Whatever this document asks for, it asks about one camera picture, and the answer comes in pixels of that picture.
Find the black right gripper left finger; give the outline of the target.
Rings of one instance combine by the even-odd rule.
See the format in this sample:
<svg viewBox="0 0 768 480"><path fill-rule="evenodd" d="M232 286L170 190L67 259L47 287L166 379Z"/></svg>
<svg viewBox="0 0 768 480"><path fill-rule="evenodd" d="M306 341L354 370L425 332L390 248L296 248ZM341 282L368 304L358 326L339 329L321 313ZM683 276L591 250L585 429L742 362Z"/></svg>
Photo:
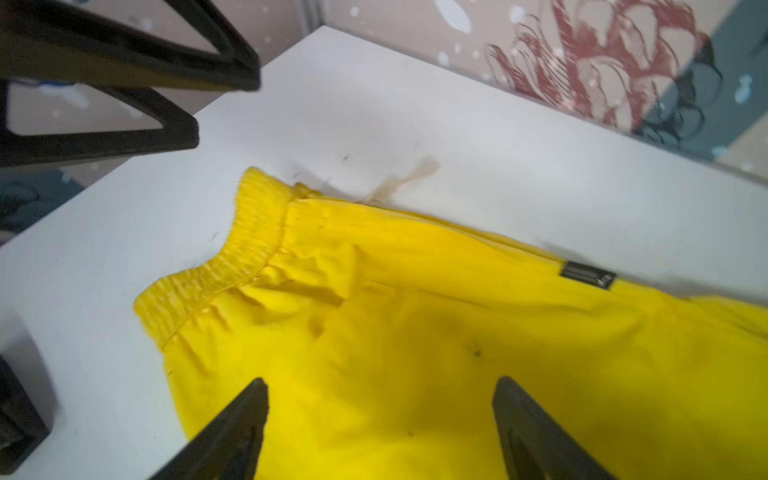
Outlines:
<svg viewBox="0 0 768 480"><path fill-rule="evenodd" d="M255 379L152 480L253 479L268 413L268 387Z"/></svg>

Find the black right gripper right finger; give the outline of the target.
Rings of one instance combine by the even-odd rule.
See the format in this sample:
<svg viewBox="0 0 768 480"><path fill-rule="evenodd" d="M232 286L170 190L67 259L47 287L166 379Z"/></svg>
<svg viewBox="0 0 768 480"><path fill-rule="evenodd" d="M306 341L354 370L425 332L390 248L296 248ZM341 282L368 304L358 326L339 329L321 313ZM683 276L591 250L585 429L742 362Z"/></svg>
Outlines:
<svg viewBox="0 0 768 480"><path fill-rule="evenodd" d="M499 379L492 406L511 479L613 477L512 378Z"/></svg>

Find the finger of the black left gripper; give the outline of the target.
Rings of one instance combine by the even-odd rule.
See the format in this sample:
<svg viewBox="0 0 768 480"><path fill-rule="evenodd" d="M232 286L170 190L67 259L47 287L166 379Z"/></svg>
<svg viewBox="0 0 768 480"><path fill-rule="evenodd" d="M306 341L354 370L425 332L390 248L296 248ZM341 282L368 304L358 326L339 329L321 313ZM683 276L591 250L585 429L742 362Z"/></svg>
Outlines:
<svg viewBox="0 0 768 480"><path fill-rule="evenodd" d="M136 108L159 122L158 129L18 135L7 127L10 82L1 82L1 166L79 164L100 158L132 157L194 149L196 119L151 88L97 85L96 90Z"/></svg>
<svg viewBox="0 0 768 480"><path fill-rule="evenodd" d="M260 88L258 54L213 2L168 5L215 50L176 44L60 1L4 1L1 75L130 88Z"/></svg>

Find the yellow shorts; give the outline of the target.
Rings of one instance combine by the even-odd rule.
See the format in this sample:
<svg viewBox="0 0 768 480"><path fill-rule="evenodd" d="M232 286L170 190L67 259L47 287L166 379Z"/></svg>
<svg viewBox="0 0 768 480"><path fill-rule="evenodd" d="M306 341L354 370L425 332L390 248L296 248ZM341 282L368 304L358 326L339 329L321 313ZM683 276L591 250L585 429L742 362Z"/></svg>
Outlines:
<svg viewBox="0 0 768 480"><path fill-rule="evenodd" d="M188 436L265 381L260 479L503 479L504 376L618 478L765 478L766 309L563 268L250 169L222 250L134 308Z"/></svg>

